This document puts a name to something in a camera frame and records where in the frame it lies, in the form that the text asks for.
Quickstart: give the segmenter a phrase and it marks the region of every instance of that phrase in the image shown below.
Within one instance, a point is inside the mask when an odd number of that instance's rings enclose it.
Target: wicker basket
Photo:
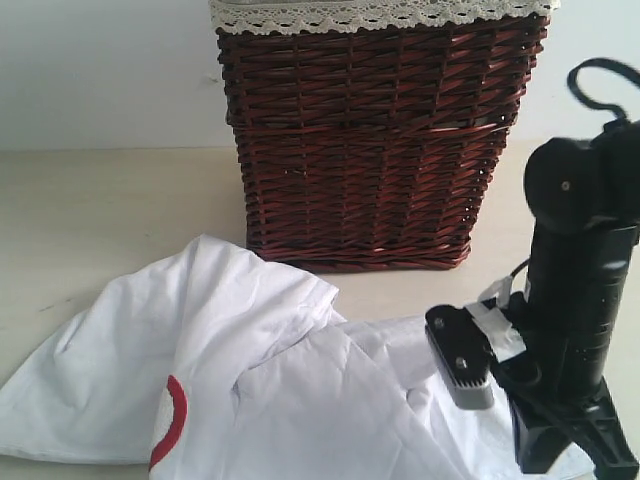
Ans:
[[[219,30],[247,247],[317,272],[458,265],[547,24]]]

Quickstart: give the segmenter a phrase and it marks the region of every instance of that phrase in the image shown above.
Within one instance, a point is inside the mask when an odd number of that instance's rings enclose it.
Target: lace trim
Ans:
[[[560,0],[244,1],[254,3],[232,4],[209,0],[213,26],[233,34],[251,32],[268,35],[279,32],[292,35],[302,31],[353,33],[360,28],[378,30],[391,25],[399,28],[419,24],[439,27],[447,22],[465,24],[477,19],[499,20],[507,15],[526,17],[536,13],[547,16],[560,6]]]

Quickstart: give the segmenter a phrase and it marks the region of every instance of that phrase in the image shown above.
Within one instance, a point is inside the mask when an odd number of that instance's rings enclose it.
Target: black device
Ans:
[[[426,333],[439,370],[460,408],[492,405],[489,373],[509,398],[515,459],[525,474],[548,472],[572,443],[593,460],[600,480],[632,480],[628,447],[603,378],[640,225],[640,122],[618,105],[579,88],[587,67],[618,73],[640,88],[640,73],[610,59],[584,62],[568,77],[580,102],[616,119],[593,140],[554,138],[526,167],[524,190],[536,226],[524,292],[483,302],[499,309],[526,351],[498,362],[468,309],[427,312]]]

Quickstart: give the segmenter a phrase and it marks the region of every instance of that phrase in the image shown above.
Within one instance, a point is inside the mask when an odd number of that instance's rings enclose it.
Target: black cord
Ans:
[[[622,62],[612,60],[610,58],[592,58],[586,62],[581,63],[576,68],[571,70],[567,77],[567,85],[571,93],[578,99],[580,103],[592,110],[609,110],[612,112],[618,120],[627,120],[627,112],[620,106],[614,103],[600,103],[593,100],[587,94],[585,94],[578,85],[578,73],[583,68],[595,67],[608,70],[613,73],[621,75],[625,79],[629,80],[636,87],[640,88],[640,72],[634,68],[626,65]]]
[[[518,274],[529,266],[529,259],[527,258],[524,262],[518,265],[513,272],[511,272],[511,278],[516,278]]]

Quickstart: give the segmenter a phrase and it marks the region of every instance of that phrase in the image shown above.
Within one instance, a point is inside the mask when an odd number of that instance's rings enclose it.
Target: white cloth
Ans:
[[[209,0],[215,28],[241,34],[353,33],[548,16],[560,0]]]
[[[32,354],[0,389],[0,453],[151,458],[152,480],[521,477],[499,390],[491,410],[458,410],[421,318],[344,323],[335,295],[201,237]],[[549,478],[591,469],[572,447]]]

